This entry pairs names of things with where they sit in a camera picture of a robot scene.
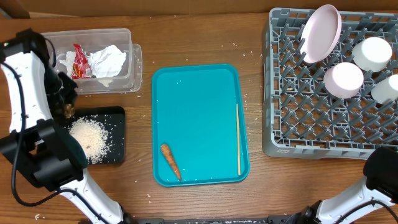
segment small carrot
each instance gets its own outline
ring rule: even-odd
[[[178,169],[177,163],[175,163],[172,151],[170,150],[169,146],[166,145],[166,144],[163,144],[160,147],[160,149],[162,150],[163,156],[166,158],[166,160],[169,163],[170,167],[172,167],[172,170],[174,171],[175,175],[181,181],[180,170]]]

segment gray dish rack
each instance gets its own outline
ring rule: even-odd
[[[321,159],[367,159],[378,147],[398,149],[397,101],[377,104],[375,84],[398,73],[398,15],[340,12],[342,29],[332,53],[306,64],[301,33],[315,10],[275,8],[262,35],[264,103],[262,149],[268,156]],[[353,98],[330,95],[325,71],[340,62],[353,62],[353,47],[367,37],[387,40],[393,56],[387,67],[364,72],[364,84]]]

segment rice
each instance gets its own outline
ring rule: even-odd
[[[69,134],[79,142],[92,164],[101,162],[109,151],[108,131],[103,123],[83,117],[72,123]]]

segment crumpled paper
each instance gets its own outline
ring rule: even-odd
[[[109,78],[119,75],[122,65],[126,60],[126,55],[126,53],[122,53],[115,45],[110,45],[104,50],[90,53],[90,56],[86,56],[86,58],[96,78]],[[66,60],[58,60],[61,64],[66,66],[67,75],[71,78],[75,57],[76,52],[68,51]],[[112,80],[99,80],[99,82],[105,87],[109,87]]]

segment wood grain surface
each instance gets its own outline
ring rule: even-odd
[[[125,95],[79,96],[76,106],[118,105],[126,110],[126,160],[116,166],[89,166],[95,181],[136,218],[266,217],[296,213],[319,199],[335,196],[361,178],[364,165],[364,161],[358,160],[281,159],[263,153],[261,32],[267,17],[268,14],[227,14],[10,20],[0,21],[0,40],[9,39],[17,31],[29,27],[37,32],[130,29],[132,41],[140,44],[143,51],[141,90]],[[244,117],[251,171],[244,181],[235,184],[162,187],[152,175],[152,75],[162,67],[209,63],[230,63],[239,71],[247,103]],[[1,138],[8,135],[11,113],[4,75],[0,75],[0,96]],[[63,197],[34,208],[19,205],[12,197],[10,181],[11,165],[0,156],[0,223],[66,224],[86,219]],[[45,189],[35,189],[20,175],[17,186],[21,197],[28,202],[49,194]],[[40,214],[39,220],[35,220],[36,214]],[[394,222],[385,210],[379,210],[358,223]]]

